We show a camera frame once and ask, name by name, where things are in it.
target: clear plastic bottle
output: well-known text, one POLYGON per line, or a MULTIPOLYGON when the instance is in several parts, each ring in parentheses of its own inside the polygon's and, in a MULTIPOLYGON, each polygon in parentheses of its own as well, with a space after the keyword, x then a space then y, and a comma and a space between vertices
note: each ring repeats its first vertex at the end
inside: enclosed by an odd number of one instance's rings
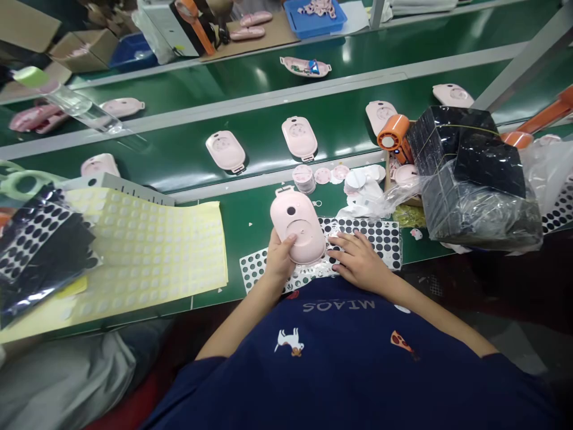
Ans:
POLYGON ((78 94, 37 67, 29 66, 14 73, 14 80, 42 94, 71 117, 90 128, 107 134, 123 130, 123 123, 85 96, 78 94))

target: pizza slice print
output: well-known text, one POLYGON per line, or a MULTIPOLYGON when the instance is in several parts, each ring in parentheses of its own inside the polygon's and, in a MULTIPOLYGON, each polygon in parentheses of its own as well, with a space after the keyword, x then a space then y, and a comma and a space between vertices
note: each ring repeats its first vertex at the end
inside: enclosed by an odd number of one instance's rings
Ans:
POLYGON ((410 348, 410 346, 406 343, 406 341, 402 338, 402 336, 400 336, 400 334, 396 330, 392 332, 392 336, 390 337, 390 343, 392 345, 399 346, 400 348, 404 348, 406 351, 412 354, 412 358, 414 359, 414 361, 418 361, 420 359, 420 357, 416 355, 414 350, 410 348))

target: hand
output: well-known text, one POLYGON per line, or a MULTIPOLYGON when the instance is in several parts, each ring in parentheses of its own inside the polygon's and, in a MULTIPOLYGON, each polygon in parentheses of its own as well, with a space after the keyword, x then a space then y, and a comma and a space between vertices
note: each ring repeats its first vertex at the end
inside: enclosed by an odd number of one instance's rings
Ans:
POLYGON ((358 288, 384 296, 384 285, 394 274, 374 252, 366 236, 358 230, 354 230, 354 234, 339 232, 338 237, 328 238, 330 243, 344 248, 344 252, 328 252, 329 256, 342 263, 332 269, 358 288))
POLYGON ((296 234, 290 235, 282 243, 275 229, 270 234, 269 253, 267 255, 267 268, 264 276, 273 282, 285 285, 287 278, 292 275, 295 264, 288 256, 289 251, 297 240, 296 234))

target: finger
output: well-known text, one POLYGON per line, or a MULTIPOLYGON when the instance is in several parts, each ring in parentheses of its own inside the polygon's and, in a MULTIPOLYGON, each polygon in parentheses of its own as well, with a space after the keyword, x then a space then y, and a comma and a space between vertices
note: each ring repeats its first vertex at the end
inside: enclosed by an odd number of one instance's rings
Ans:
POLYGON ((270 241, 269 241, 269 248, 276 248, 278 245, 281 244, 281 240, 279 239, 279 235, 275 229, 273 229, 270 233, 270 241))
MULTIPOLYGON (((360 232, 360 230, 354 229, 354 233, 356 233, 356 232, 360 232)), ((338 235, 338 237, 342 237, 342 239, 346 239, 346 240, 348 240, 348 242, 353 243, 356 246, 360 246, 360 240, 354 235, 342 233, 342 232, 338 232, 337 235, 338 235)))
POLYGON ((359 251, 358 246, 356 246, 354 243, 352 243, 352 242, 350 242, 344 238, 339 238, 336 236, 330 236, 328 238, 328 241, 331 244, 335 244, 335 245, 338 245, 339 247, 343 247, 344 251, 348 252, 350 255, 356 255, 356 253, 359 251))
POLYGON ((350 282, 353 285, 357 285, 358 282, 352 272, 348 270, 348 268, 344 267, 343 265, 334 265, 332 266, 332 270, 338 272, 340 276, 342 276, 345 280, 350 282))
POLYGON ((291 250, 292 246, 294 245, 294 243, 297 241, 297 236, 296 234, 292 233, 288 236, 288 238, 284 239, 282 241, 282 243, 279 245, 279 247, 276 249, 276 252, 281 256, 281 257, 286 257, 289 253, 289 251, 291 250))
POLYGON ((346 252, 330 250, 327 251, 326 253, 329 255, 329 257, 337 259, 346 267, 352 266, 352 263, 354 261, 354 257, 351 256, 350 254, 347 254, 346 252))
POLYGON ((364 245, 366 245, 368 247, 368 249, 372 249, 372 244, 370 243, 370 241, 368 240, 366 235, 362 234, 359 230, 356 230, 354 232, 354 235, 358 238, 358 240, 360 242, 362 242, 364 245))

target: blue plastic bin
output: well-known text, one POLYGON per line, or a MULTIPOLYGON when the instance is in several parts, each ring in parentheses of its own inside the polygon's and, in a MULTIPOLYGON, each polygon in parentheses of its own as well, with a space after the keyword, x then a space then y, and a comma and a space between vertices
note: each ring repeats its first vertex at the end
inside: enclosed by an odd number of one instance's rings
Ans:
POLYGON ((291 30, 299 39, 308 39, 342 30, 348 18, 336 0, 332 0, 336 12, 335 19, 331 19, 328 14, 319 17, 316 14, 298 13, 298 8, 303 8, 309 3, 310 0, 288 0, 284 4, 291 30))
POLYGON ((157 57, 149 47, 143 33, 127 35, 119 40, 109 67, 121 73, 157 66, 157 57))

